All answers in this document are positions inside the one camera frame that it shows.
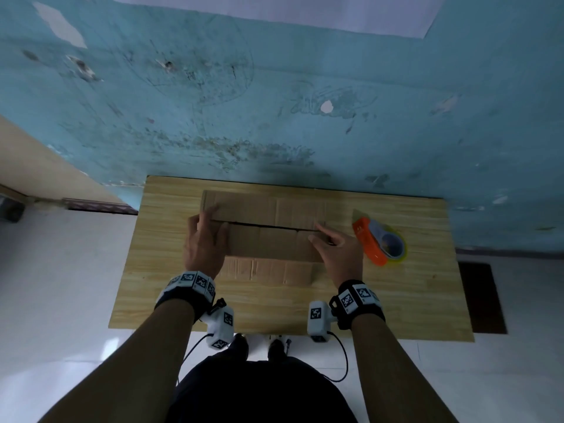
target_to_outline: black wristband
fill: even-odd
[[[386,321],[382,305],[376,294],[360,280],[348,280],[339,286],[338,295],[329,302],[331,313],[337,318],[340,329],[350,329],[358,315],[372,313]]]
[[[214,281],[202,272],[185,272],[173,277],[159,295],[155,308],[173,298],[182,299],[192,305],[196,322],[212,306],[215,298]]]

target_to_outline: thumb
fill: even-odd
[[[215,245],[223,252],[227,252],[227,238],[229,236],[229,223],[223,223],[217,231]]]
[[[321,257],[323,258],[325,254],[325,250],[328,247],[328,244],[325,243],[320,237],[314,234],[310,234],[307,238],[311,242],[311,244],[314,245],[314,248],[317,249]]]

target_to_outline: cardboard box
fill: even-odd
[[[230,223],[222,275],[268,285],[311,284],[314,264],[323,260],[308,236],[321,235],[315,222],[325,224],[324,201],[204,191],[201,208],[215,204],[215,227]]]

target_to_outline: beige wall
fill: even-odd
[[[43,199],[123,203],[1,115],[0,184]]]

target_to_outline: black cable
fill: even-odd
[[[206,334],[206,335],[204,335],[200,340],[198,340],[198,341],[196,342],[196,344],[194,345],[194,347],[190,349],[190,351],[186,354],[186,356],[185,356],[184,359],[182,360],[182,363],[180,364],[180,368],[182,368],[182,365],[184,365],[184,362],[186,362],[186,359],[188,358],[188,356],[190,356],[190,353],[192,353],[192,352],[194,351],[194,349],[196,348],[196,346],[197,346],[198,344],[200,344],[200,342],[201,342],[204,338],[206,338],[206,337],[211,337],[212,335],[213,335],[213,334]],[[180,379],[177,377],[177,385],[179,385],[179,384],[180,384]]]
[[[349,373],[349,358],[347,357],[347,351],[345,350],[345,347],[343,346],[343,343],[341,343],[341,340],[339,340],[339,337],[337,337],[335,334],[333,334],[331,331],[327,331],[327,333],[329,335],[334,336],[337,341],[339,341],[339,344],[341,345],[341,347],[343,348],[343,352],[345,353],[345,361],[347,361],[347,370],[345,371],[345,375],[343,376],[342,379],[340,380],[333,380],[332,378],[327,377],[325,374],[323,374],[323,377],[325,377],[326,379],[328,379],[329,381],[332,381],[333,383],[339,383],[340,381],[343,381],[345,379],[345,377],[347,376],[347,374]]]

